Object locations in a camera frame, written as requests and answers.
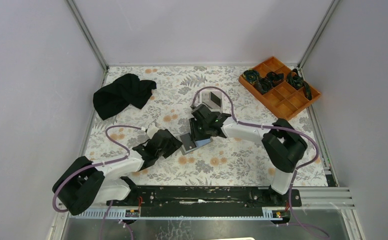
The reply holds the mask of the floral table mat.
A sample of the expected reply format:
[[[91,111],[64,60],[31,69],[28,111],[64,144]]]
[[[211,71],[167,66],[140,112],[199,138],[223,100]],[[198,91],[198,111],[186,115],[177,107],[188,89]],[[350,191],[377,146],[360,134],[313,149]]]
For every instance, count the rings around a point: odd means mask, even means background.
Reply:
[[[140,131],[150,123],[168,129],[174,135],[190,130],[191,102],[197,90],[216,86],[228,97],[225,112],[234,112],[245,122],[269,125],[276,117],[238,81],[244,66],[122,66],[111,67],[105,84],[125,74],[141,80],[153,80],[157,88],[147,104],[138,109],[128,106],[123,112],[102,120],[96,117],[85,155],[92,161],[109,160],[124,155],[147,140]],[[240,138],[220,138],[187,155],[176,152],[159,159],[154,166],[131,172],[137,185],[172,186],[268,186],[276,168],[258,143]]]

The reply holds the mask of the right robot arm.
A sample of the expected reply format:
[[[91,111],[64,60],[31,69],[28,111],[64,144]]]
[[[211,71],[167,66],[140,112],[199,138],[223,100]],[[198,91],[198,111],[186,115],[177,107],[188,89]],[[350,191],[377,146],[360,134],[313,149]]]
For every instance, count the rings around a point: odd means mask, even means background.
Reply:
[[[263,146],[275,167],[269,201],[281,206],[289,199],[288,191],[296,165],[308,145],[298,133],[285,130],[293,128],[287,120],[279,118],[266,131],[264,126],[236,121],[229,113],[211,111],[205,104],[193,106],[191,114],[193,118],[189,124],[194,141],[211,137],[239,138]]]

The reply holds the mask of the black credit card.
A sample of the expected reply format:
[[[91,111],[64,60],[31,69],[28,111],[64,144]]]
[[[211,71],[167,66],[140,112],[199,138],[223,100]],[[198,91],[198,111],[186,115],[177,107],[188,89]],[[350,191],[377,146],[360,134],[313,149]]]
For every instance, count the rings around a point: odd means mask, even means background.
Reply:
[[[183,155],[192,152],[197,147],[189,132],[182,134],[180,136],[180,141],[182,142],[181,151]]]

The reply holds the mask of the dark blue rolled tie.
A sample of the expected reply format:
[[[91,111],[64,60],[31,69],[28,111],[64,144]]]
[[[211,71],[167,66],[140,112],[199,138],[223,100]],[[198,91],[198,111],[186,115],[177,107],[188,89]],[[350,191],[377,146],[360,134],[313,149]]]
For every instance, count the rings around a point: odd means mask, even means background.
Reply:
[[[268,93],[272,88],[276,87],[284,81],[284,73],[268,72],[265,77],[260,78],[255,82],[253,87],[262,95]]]

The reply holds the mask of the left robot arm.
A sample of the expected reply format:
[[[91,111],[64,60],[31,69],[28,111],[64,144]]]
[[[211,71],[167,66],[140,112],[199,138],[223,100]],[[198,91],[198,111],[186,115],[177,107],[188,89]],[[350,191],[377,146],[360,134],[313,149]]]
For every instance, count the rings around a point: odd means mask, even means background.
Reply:
[[[77,158],[52,187],[52,205],[57,212],[73,216],[92,204],[121,201],[130,206],[137,200],[135,186],[125,176],[153,166],[160,158],[167,158],[183,143],[167,129],[146,131],[148,140],[117,159],[94,163],[86,156]]]

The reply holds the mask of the grey blue card holder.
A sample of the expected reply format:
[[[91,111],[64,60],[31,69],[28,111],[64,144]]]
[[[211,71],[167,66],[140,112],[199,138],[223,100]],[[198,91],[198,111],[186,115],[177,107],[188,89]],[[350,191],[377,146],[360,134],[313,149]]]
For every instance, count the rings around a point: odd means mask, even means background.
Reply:
[[[180,147],[180,151],[183,156],[192,153],[193,151],[210,144],[213,140],[211,138],[203,139],[203,140],[194,140],[191,133],[183,133],[176,137],[182,145]]]

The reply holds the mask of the black cloth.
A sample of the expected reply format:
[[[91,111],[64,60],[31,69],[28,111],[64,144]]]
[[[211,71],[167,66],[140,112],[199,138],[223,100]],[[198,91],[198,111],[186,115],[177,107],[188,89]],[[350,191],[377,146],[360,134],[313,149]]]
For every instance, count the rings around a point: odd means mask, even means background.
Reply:
[[[93,106],[99,117],[107,120],[129,105],[142,109],[156,88],[155,81],[141,80],[137,75],[127,73],[97,90],[93,94]]]

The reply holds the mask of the black orange rolled tie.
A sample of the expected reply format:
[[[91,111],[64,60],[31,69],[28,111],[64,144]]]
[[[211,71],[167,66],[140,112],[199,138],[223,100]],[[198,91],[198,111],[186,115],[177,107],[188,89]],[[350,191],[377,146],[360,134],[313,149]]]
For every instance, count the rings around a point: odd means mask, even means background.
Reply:
[[[310,85],[304,81],[304,78],[299,75],[298,69],[292,69],[286,77],[286,81],[289,85],[291,85],[296,90],[300,90],[303,88],[304,96],[308,100],[313,99],[312,91]]]

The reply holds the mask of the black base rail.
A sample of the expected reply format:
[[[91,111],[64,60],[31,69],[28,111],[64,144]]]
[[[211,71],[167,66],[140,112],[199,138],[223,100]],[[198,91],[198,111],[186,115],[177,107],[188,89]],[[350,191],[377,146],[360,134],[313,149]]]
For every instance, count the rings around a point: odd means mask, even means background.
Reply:
[[[298,190],[280,195],[270,187],[137,186],[114,207],[140,211],[144,218],[271,218],[301,207]]]

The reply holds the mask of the stack of cards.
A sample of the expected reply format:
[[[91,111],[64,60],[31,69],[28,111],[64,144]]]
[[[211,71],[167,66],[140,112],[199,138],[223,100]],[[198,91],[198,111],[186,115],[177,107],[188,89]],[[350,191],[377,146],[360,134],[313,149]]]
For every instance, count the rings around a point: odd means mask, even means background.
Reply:
[[[201,102],[211,109],[222,107],[222,93],[220,91],[206,91],[201,94]]]

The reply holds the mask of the green yellow rolled tie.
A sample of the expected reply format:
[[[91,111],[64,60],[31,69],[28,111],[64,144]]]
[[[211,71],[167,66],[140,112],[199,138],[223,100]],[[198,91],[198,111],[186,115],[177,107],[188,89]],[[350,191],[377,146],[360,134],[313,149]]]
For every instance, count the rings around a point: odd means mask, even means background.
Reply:
[[[260,73],[254,69],[248,69],[243,72],[242,77],[251,85],[261,79]]]

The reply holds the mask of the orange wooden divider tray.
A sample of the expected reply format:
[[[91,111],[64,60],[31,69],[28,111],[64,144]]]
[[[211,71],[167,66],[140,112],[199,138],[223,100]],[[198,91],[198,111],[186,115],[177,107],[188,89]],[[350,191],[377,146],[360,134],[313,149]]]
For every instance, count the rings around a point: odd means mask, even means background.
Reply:
[[[287,82],[287,75],[292,69],[290,69],[274,56],[268,58],[251,69],[259,72],[261,78],[264,78],[269,72],[275,72],[277,74],[284,73],[283,82],[265,94],[260,94],[254,88],[254,84],[248,83],[242,77],[242,75],[240,75],[238,79],[241,85],[243,85],[277,118],[291,120],[301,111],[305,110],[307,107],[316,102],[322,95],[317,89],[308,83],[312,92],[312,100],[308,100],[305,97],[304,88],[296,90],[294,87],[289,85]]]

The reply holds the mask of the white plastic card box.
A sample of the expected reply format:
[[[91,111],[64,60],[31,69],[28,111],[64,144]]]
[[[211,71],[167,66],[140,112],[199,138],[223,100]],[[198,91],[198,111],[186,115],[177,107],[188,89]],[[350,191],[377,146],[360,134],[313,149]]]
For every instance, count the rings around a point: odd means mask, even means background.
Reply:
[[[199,94],[199,103],[212,112],[224,112],[223,93],[217,89],[205,89]]]

